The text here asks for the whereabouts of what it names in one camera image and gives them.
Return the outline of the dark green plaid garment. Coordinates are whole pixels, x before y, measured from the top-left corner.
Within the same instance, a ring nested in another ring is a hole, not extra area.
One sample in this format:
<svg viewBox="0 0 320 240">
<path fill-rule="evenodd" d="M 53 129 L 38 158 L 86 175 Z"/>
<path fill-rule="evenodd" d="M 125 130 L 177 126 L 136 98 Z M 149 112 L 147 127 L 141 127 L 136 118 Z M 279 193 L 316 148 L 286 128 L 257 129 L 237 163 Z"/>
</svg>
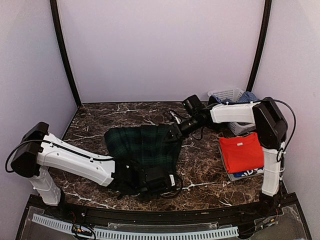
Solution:
<svg viewBox="0 0 320 240">
<path fill-rule="evenodd" d="M 166 124 L 115 127 L 104 134 L 104 141 L 114 158 L 130 159 L 142 167 L 161 166 L 175 174 L 182 141 L 165 142 L 168 131 Z"/>
</svg>

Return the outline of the red t-shirt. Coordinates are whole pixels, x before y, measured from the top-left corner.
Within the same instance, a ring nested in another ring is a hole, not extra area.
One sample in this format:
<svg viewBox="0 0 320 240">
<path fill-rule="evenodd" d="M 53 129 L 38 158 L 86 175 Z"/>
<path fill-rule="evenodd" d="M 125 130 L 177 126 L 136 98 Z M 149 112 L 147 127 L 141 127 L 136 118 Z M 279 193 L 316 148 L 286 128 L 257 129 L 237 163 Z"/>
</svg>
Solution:
<svg viewBox="0 0 320 240">
<path fill-rule="evenodd" d="M 264 167 L 264 153 L 256 132 L 247 136 L 221 137 L 220 148 L 229 174 Z"/>
</svg>

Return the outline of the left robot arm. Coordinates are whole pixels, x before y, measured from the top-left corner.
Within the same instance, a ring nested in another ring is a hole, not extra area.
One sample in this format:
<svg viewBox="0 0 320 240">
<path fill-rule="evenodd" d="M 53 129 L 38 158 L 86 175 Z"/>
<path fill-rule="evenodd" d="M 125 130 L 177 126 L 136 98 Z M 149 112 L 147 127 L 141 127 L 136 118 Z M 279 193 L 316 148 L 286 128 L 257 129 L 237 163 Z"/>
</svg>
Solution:
<svg viewBox="0 0 320 240">
<path fill-rule="evenodd" d="M 99 155 L 73 146 L 50 133 L 49 125 L 38 122 L 8 155 L 7 173 L 27 178 L 43 202 L 60 218 L 70 206 L 48 169 L 55 168 L 109 187 L 121 196 L 157 198 L 176 190 L 178 178 L 163 166 L 144 167 L 133 158 Z"/>
</svg>

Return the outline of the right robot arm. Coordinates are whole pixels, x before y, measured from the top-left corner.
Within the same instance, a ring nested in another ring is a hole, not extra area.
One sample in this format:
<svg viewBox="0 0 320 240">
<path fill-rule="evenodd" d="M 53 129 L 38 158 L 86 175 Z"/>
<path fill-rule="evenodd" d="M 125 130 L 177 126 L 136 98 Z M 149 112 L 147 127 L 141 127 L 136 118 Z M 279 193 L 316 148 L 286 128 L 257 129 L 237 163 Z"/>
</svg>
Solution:
<svg viewBox="0 0 320 240">
<path fill-rule="evenodd" d="M 196 130 L 209 124 L 247 123 L 254 124 L 264 157 L 264 174 L 261 193 L 273 197 L 280 189 L 283 158 L 291 141 L 287 137 L 288 123 L 278 104 L 288 106 L 284 101 L 266 97 L 249 103 L 218 103 L 207 106 L 196 104 L 196 95 L 183 103 L 190 115 L 181 122 L 169 125 L 164 134 L 165 142 L 175 142 L 187 138 Z"/>
</svg>

